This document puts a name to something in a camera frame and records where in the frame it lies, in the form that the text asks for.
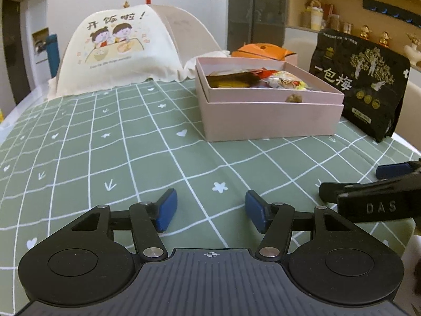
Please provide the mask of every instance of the door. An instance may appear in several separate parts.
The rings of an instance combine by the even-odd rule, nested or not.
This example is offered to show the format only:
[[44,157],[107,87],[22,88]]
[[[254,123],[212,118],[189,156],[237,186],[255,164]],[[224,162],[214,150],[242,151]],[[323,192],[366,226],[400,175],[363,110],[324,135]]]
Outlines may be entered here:
[[227,49],[235,51],[251,42],[253,0],[228,0]]
[[7,72],[18,105],[31,92],[22,50],[19,2],[3,0],[2,26]]
[[251,41],[282,46],[287,0],[255,0]]

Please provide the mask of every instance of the open gift box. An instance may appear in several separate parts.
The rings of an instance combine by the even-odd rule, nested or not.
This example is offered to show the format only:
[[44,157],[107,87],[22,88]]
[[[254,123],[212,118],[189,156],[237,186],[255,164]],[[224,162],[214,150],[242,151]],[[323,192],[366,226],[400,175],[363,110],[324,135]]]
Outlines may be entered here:
[[[206,75],[230,69],[284,70],[314,90],[211,88]],[[207,141],[333,135],[344,95],[310,73],[283,62],[249,58],[198,58],[196,92]],[[288,103],[291,94],[302,103]]]

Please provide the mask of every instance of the food cover tent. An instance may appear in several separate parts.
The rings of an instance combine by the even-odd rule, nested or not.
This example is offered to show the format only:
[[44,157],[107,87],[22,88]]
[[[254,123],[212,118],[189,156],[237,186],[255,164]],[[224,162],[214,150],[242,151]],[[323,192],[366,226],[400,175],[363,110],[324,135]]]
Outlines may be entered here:
[[50,80],[49,99],[139,83],[194,77],[196,57],[226,57],[192,14],[138,5],[86,18],[74,32]]

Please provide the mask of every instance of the blue thermos bottle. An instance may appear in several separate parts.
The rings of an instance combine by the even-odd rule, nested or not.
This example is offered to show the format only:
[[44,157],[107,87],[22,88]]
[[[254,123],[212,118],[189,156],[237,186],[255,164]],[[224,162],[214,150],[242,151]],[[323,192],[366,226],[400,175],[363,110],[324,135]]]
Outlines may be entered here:
[[46,38],[46,49],[48,56],[48,64],[50,66],[51,77],[55,77],[60,64],[60,54],[58,53],[57,35],[52,34]]

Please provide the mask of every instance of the cabinet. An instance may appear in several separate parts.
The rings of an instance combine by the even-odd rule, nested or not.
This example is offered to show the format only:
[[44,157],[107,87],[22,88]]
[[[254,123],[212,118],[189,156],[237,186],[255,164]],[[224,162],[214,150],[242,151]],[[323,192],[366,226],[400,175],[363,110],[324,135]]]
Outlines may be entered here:
[[228,0],[228,50],[237,50],[245,43],[282,46],[286,5],[287,0]]

